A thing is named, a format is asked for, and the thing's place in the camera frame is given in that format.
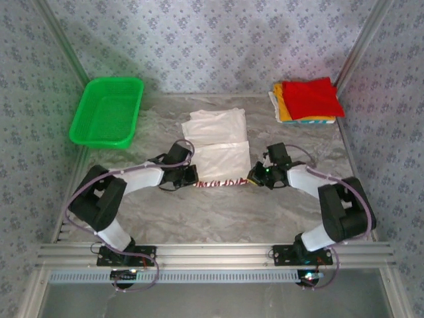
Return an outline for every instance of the red cloth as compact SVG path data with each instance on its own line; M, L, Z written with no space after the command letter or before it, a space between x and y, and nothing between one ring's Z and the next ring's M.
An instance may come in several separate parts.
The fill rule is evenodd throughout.
M283 81L282 84L284 102L294 121L307 116L345 116L336 98L337 88L331 85L330 78Z

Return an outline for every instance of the green plastic basket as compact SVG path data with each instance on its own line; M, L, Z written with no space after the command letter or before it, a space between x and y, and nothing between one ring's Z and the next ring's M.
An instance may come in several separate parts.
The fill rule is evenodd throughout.
M128 148L144 84L138 78L96 78L85 87L69 136L90 148Z

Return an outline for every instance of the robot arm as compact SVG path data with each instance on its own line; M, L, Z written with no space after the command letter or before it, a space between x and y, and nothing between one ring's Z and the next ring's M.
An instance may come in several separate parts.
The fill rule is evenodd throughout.
M294 187L319 199L323 222L313 230L296 236L294 245L299 258L366 231L368 218L365 209L344 186L309 173L303 162L292 162L284 143L269 146L264 157L264 163L257 162L249 172L249 181L270 189ZM343 181L353 187L370 206L357 178L350 177ZM369 210L371 228L375 229L376 218Z
M124 231L116 219L119 205L124 195L142 189L171 184L174 189L194 184L198 181L195 166L185 165L176 168L159 168L157 164L170 165L183 162L191 151L174 144L167 154L161 154L145 162L143 169L126 172L119 177L108 176L95 182L83 191L69 206L69 210L85 221L107 244L120 251L130 252L135 241ZM90 169L77 190L90 180L109 171L97 165Z

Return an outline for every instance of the white towel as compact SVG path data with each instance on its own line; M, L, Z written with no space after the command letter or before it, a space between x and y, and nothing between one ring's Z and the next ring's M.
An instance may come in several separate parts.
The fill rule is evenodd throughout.
M247 177L251 165L244 109L200 110L190 117L182 128L195 146L191 162L197 166L197 185L245 184L240 180Z

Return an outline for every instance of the table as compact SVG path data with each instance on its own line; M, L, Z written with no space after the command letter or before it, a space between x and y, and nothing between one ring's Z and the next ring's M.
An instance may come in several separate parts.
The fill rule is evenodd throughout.
M285 142L303 147L317 161L317 169L345 178L352 175L337 124L277 123L267 97L146 98L129 149L91 150L87 169L94 164L124 168L167 152L183 137L181 123L199 109L246 111L252 165L268 145ZM299 150L288 149L293 161L308 161ZM319 202L307 193L286 187L270 191L255 185L198 188L169 193L146 188L126 195L118 220L137 244L205 242L292 242L294 236L321 222ZM75 229L70 241L93 242Z

